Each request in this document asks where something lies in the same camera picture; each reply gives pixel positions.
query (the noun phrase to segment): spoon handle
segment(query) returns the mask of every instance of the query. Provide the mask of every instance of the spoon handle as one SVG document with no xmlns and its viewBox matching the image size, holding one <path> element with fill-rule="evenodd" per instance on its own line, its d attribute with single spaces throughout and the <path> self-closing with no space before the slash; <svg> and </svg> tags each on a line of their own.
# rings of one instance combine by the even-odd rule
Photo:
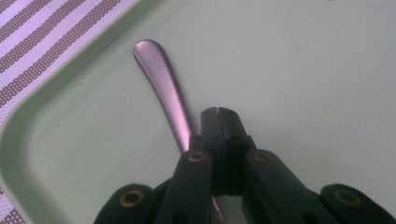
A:
<svg viewBox="0 0 396 224">
<path fill-rule="evenodd" d="M 157 42 L 146 39 L 134 46 L 134 58 L 161 102 L 180 152 L 189 150 L 191 121 L 165 51 Z"/>
</svg>

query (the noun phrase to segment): striped placemat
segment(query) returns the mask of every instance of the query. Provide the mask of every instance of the striped placemat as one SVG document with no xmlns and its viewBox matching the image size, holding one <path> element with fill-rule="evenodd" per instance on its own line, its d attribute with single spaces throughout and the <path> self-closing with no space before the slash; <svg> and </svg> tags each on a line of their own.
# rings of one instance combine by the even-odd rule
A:
<svg viewBox="0 0 396 224">
<path fill-rule="evenodd" d="M 1 0 L 0 125 L 23 97 L 133 1 Z M 24 221 L 0 186 L 0 224 L 11 223 Z"/>
</svg>

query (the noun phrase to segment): metal spoon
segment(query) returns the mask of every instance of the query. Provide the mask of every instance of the metal spoon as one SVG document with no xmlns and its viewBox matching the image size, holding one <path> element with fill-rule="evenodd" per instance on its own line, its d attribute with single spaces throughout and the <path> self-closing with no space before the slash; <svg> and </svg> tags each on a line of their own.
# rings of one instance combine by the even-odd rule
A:
<svg viewBox="0 0 396 224">
<path fill-rule="evenodd" d="M 134 46 L 134 58 L 160 100 L 180 152 L 189 150 L 191 121 L 165 51 L 157 42 L 146 39 Z M 227 223 L 215 198 L 212 198 L 211 223 Z"/>
</svg>

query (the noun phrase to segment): brass rivet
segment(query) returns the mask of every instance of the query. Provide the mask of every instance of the brass rivet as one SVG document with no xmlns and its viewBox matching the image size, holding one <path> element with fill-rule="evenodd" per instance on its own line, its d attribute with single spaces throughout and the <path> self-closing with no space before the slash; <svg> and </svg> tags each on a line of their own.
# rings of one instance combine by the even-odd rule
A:
<svg viewBox="0 0 396 224">
<path fill-rule="evenodd" d="M 144 198 L 145 193 L 141 189 L 132 189 L 122 194 L 120 204 L 124 207 L 134 207 L 143 202 Z"/>
<path fill-rule="evenodd" d="M 203 161 L 205 158 L 205 155 L 201 152 L 192 152 L 188 156 L 189 161 Z"/>
<path fill-rule="evenodd" d="M 256 152 L 254 154 L 254 160 L 260 161 L 260 162 L 265 162 L 269 161 L 271 159 L 271 156 L 265 152 Z"/>
<path fill-rule="evenodd" d="M 358 207 L 361 205 L 361 199 L 358 195 L 346 190 L 338 189 L 334 192 L 334 197 L 338 202 L 348 206 Z"/>
</svg>

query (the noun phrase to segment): tray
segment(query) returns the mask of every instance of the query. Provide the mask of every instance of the tray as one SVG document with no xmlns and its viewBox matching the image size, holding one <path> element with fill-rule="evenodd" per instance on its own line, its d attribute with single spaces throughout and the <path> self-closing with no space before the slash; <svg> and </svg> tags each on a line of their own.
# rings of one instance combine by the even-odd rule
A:
<svg viewBox="0 0 396 224">
<path fill-rule="evenodd" d="M 176 167 L 165 115 L 132 56 L 145 38 L 200 113 L 240 115 L 314 191 L 362 190 L 396 215 L 392 1 L 139 1 L 45 81 L 3 126 L 1 185 L 28 223 L 92 223 L 119 187 Z M 230 223 L 244 223 L 225 198 Z"/>
</svg>

